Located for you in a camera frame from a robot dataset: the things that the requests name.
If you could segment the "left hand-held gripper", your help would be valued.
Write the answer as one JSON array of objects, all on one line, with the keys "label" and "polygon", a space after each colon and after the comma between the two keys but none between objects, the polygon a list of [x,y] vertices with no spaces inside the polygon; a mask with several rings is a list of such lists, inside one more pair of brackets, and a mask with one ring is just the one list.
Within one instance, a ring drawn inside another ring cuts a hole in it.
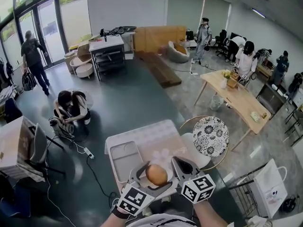
[{"label": "left hand-held gripper", "polygon": [[141,185],[141,175],[150,165],[150,161],[142,162],[130,172],[129,180],[122,191],[122,195],[116,205],[129,215],[137,216],[148,207],[158,196],[172,186],[172,182],[152,188]]}]

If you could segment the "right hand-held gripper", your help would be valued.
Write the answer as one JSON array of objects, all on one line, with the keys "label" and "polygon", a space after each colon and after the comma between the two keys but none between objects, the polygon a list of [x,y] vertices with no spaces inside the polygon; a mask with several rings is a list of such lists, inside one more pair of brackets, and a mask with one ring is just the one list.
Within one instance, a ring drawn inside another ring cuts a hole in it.
[{"label": "right hand-held gripper", "polygon": [[216,184],[209,174],[204,174],[198,166],[183,157],[173,156],[171,166],[178,179],[178,193],[192,204],[205,201],[213,194]]}]

